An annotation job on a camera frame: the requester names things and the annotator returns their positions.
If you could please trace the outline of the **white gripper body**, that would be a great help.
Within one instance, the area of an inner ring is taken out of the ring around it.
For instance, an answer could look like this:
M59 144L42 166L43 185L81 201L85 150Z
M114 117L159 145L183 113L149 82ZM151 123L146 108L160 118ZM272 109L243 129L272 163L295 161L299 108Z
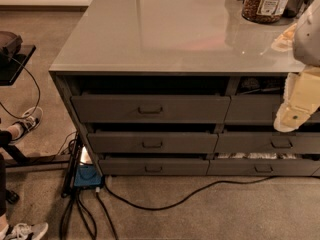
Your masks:
M284 107L297 118L309 118L320 107L319 67L306 66L299 73L287 75Z

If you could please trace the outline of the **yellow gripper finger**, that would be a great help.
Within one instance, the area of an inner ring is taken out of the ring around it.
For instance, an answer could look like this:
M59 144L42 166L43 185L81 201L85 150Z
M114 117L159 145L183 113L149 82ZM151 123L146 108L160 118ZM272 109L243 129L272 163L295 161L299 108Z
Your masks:
M306 111L292 109L288 104L281 104L273 123L274 129L279 132L297 130L311 117Z

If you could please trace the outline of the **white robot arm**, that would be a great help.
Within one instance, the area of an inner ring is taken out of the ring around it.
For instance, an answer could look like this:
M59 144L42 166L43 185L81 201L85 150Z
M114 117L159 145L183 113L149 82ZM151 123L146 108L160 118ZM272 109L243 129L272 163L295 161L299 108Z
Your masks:
M291 132L303 125L320 107L320 0L311 5L272 43L279 52L291 50L304 69L287 75L280 105L274 120L279 132Z

